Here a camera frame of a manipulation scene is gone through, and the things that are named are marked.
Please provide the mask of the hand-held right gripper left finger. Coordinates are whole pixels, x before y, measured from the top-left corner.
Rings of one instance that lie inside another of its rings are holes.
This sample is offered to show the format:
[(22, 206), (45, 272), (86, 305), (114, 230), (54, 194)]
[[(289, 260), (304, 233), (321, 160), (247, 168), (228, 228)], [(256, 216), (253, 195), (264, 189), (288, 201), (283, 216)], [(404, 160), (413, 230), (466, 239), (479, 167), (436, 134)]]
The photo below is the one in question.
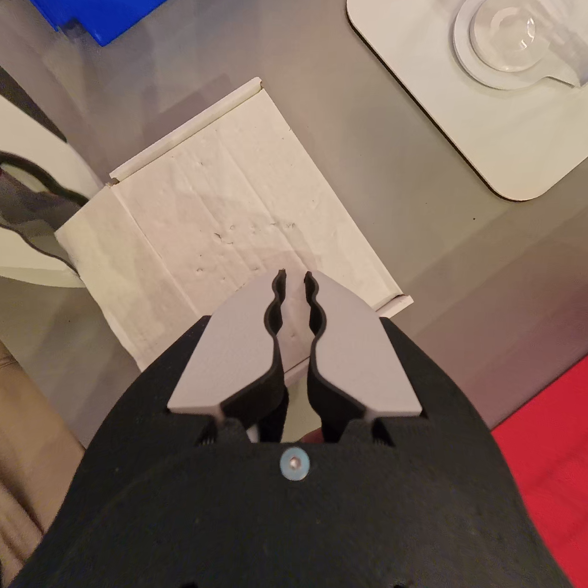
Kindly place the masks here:
[(260, 442), (280, 442), (289, 395), (277, 335), (286, 271), (266, 273), (210, 316), (168, 401), (177, 414), (236, 419)]

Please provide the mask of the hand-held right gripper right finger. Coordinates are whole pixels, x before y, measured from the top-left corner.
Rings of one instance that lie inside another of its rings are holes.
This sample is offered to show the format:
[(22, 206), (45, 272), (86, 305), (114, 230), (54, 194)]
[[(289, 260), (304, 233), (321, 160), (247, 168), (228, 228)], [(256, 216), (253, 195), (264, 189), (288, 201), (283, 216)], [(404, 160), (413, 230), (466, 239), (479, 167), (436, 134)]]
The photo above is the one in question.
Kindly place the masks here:
[(322, 436), (336, 443), (353, 420), (371, 427), (387, 417), (420, 417), (422, 405), (381, 317), (359, 296), (319, 271), (305, 275), (314, 335), (307, 396)]

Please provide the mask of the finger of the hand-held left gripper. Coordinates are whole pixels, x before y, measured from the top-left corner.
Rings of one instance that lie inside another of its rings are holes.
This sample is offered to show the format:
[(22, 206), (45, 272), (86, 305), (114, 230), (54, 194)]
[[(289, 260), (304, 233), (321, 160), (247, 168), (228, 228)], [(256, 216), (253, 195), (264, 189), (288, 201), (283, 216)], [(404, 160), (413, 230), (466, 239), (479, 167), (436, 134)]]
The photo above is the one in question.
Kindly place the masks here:
[(1, 221), (1, 276), (55, 288), (85, 288), (55, 231), (41, 220)]
[(1, 97), (1, 172), (79, 207), (104, 184), (69, 143)]

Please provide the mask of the white cardboard box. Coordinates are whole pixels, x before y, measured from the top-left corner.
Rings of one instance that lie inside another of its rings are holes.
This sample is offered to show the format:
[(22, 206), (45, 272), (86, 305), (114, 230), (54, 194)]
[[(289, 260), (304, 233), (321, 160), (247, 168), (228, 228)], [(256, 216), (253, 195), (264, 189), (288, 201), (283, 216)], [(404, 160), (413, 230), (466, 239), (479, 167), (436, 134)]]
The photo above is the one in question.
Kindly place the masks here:
[(312, 333), (304, 277), (318, 270), (393, 317), (405, 295), (259, 78), (111, 173), (56, 231), (119, 342), (144, 371), (257, 276), (285, 269), (285, 372)]

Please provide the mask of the blue plastic container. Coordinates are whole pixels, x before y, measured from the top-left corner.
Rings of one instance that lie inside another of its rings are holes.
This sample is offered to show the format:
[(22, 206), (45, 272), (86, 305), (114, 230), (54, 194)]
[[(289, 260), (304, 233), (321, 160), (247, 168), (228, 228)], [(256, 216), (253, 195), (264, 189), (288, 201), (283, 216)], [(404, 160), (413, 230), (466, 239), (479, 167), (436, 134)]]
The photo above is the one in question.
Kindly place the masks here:
[(81, 27), (104, 47), (165, 1), (31, 1), (55, 31)]

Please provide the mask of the red cloth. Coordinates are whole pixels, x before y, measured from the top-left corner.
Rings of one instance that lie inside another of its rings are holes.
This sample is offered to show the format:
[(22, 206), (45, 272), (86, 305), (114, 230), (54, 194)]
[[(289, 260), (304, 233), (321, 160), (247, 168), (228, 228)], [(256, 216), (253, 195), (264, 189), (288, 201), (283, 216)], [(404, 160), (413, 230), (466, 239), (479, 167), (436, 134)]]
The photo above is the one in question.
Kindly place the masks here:
[(574, 587), (587, 587), (587, 357), (492, 435), (530, 518)]

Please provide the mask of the white rounded mat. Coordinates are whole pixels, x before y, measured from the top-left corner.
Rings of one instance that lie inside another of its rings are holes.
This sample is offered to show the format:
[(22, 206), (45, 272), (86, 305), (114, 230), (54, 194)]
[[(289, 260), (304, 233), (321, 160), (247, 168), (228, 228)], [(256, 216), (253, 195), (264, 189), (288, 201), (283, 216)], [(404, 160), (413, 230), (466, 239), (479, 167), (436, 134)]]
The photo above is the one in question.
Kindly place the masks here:
[(403, 89), (494, 193), (544, 194), (587, 158), (587, 85), (530, 71), (497, 89), (467, 70), (483, 66), (469, 40), (481, 1), (347, 1), (349, 21)]

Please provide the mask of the clear plastic tape dispenser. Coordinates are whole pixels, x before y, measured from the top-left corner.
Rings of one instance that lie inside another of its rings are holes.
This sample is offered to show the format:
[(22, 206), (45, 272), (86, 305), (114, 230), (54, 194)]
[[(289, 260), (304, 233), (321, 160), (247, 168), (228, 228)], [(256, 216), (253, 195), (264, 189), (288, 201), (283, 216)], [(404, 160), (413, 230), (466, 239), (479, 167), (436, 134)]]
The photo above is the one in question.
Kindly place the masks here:
[(489, 88), (587, 85), (587, 1), (464, 1), (452, 41), (462, 68)]

